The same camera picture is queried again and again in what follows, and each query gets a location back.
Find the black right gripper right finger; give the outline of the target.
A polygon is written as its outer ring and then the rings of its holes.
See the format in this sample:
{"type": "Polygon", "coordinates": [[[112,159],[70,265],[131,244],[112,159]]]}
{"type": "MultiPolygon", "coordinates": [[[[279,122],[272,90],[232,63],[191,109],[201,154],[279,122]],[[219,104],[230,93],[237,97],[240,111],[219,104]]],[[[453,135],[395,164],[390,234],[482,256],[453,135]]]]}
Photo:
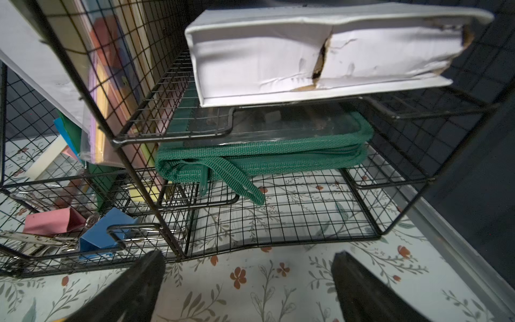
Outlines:
{"type": "Polygon", "coordinates": [[[346,322],[428,320],[347,252],[335,255],[331,273],[346,322]]]}

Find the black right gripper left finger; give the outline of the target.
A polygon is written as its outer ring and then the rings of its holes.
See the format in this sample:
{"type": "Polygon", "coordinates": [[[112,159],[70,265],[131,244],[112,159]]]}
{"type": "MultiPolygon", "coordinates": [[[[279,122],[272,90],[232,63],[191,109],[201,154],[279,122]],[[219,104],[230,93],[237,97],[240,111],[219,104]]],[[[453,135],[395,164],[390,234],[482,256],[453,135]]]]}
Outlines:
{"type": "Polygon", "coordinates": [[[150,321],[165,269],[162,252],[148,252],[66,320],[150,321]]]}

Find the white flat box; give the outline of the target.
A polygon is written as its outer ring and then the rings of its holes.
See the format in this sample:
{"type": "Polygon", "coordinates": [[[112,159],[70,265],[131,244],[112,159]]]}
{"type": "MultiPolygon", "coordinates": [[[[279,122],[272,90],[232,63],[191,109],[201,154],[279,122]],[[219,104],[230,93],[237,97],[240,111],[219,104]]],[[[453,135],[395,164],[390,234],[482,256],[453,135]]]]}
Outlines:
{"type": "Polygon", "coordinates": [[[445,87],[484,9],[385,1],[226,1],[185,29],[202,107],[445,87]]]}

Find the green zipper pouch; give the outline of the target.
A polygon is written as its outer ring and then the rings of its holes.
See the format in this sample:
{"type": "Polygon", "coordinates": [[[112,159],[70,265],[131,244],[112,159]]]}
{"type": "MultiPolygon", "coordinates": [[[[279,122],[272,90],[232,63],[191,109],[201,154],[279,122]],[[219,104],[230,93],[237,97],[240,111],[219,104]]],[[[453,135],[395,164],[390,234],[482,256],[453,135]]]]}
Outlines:
{"type": "Polygon", "coordinates": [[[356,111],[343,116],[345,134],[277,142],[251,142],[229,146],[187,148],[180,142],[162,144],[155,159],[157,173],[173,183],[195,183],[202,195],[209,182],[223,181],[234,193],[256,205],[265,195],[252,177],[304,171],[348,169],[367,156],[374,130],[356,111]]]}

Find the colourful folder stack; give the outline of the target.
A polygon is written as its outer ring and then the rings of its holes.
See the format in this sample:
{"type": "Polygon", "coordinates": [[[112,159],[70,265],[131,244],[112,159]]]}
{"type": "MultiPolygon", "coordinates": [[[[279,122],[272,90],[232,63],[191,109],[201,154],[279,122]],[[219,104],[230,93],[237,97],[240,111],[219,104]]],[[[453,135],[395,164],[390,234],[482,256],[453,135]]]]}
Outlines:
{"type": "MultiPolygon", "coordinates": [[[[77,66],[99,113],[118,134],[156,84],[156,53],[150,47],[152,7],[147,1],[56,1],[59,17],[70,18],[78,39],[64,36],[70,53],[86,52],[88,61],[77,66]]],[[[97,166],[125,168],[107,134],[90,111],[84,112],[81,158],[97,166]]],[[[157,144],[121,147],[135,170],[154,167],[157,144]]]]}

